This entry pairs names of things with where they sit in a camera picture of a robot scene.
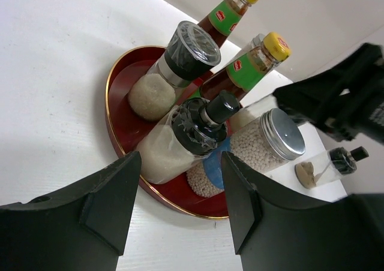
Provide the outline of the clear lid sugar jar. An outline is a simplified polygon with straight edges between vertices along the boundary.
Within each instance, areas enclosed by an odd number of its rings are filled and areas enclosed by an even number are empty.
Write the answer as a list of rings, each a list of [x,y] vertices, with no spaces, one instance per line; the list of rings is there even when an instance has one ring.
[[[164,53],[131,87],[132,111],[146,121],[161,119],[184,90],[221,62],[220,48],[197,24],[178,23]]]

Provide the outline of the silver lid bead jar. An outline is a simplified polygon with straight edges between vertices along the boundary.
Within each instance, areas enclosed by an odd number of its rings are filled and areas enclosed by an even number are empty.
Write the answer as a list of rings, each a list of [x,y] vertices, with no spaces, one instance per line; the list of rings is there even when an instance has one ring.
[[[294,121],[273,108],[226,138],[210,156],[186,173],[193,192],[210,198],[224,191],[221,154],[231,152],[252,169],[264,173],[305,153],[305,141]]]

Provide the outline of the sauce bottle yellow cap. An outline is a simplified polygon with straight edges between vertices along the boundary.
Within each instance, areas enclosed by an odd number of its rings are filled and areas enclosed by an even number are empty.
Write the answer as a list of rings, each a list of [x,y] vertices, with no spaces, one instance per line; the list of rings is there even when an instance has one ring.
[[[241,100],[290,55],[291,49],[284,38],[276,32],[270,32],[260,44],[235,58],[204,81],[190,98],[201,97],[212,100],[220,91],[225,90]]]
[[[223,0],[197,25],[206,31],[221,48],[247,10],[257,1]]]

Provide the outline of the black pump sugar jar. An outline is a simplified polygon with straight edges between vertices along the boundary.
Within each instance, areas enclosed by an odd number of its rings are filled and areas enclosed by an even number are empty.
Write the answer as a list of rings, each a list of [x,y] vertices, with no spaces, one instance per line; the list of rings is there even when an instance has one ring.
[[[141,176],[165,184],[207,158],[227,137],[226,121],[240,109],[234,94],[194,97],[176,106],[136,146]]]

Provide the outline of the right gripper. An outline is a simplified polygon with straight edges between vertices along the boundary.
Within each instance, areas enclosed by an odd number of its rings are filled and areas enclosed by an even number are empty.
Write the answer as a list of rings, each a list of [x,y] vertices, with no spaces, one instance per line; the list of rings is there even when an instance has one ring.
[[[383,46],[364,43],[332,68],[277,88],[273,96],[294,122],[308,122],[334,141],[362,133],[383,143]]]

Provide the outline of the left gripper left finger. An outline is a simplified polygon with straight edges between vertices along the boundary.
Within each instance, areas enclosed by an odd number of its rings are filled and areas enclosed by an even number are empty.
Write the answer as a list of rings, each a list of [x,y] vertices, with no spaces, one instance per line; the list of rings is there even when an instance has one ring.
[[[2,270],[115,270],[124,254],[141,157],[28,203],[1,206]]]

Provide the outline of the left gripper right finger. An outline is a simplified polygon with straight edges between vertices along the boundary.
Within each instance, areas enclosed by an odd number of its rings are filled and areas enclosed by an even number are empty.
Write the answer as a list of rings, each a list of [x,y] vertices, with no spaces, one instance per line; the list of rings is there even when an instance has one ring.
[[[382,270],[383,195],[333,203],[221,156],[235,253],[244,270]]]

